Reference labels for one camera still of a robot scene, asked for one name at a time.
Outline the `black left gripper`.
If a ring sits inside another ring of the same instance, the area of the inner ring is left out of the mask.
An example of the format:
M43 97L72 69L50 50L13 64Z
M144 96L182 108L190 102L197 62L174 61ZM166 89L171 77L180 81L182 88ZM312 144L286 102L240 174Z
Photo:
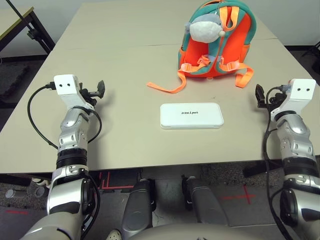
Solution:
M80 95L83 97L83 99L93 107L96 106L97 100L94 99L95 97L99 97L102 99L105 94L105 83L103 80L99 81L97 84L97 91L89 92L87 88L82 88L82 84L80 83Z

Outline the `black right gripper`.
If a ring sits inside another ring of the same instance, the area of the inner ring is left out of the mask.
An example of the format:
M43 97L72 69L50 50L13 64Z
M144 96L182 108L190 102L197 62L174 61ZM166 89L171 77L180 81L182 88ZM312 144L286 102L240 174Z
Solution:
M255 87L255 97L257 100L257 107L265 108L265 104L266 104L267 110L274 110L278 108L287 98L286 91L284 90L284 88L285 88L284 86L273 87L267 92L265 97L263 87L257 84ZM275 90L279 92L277 92L274 96L270 97L270 93Z

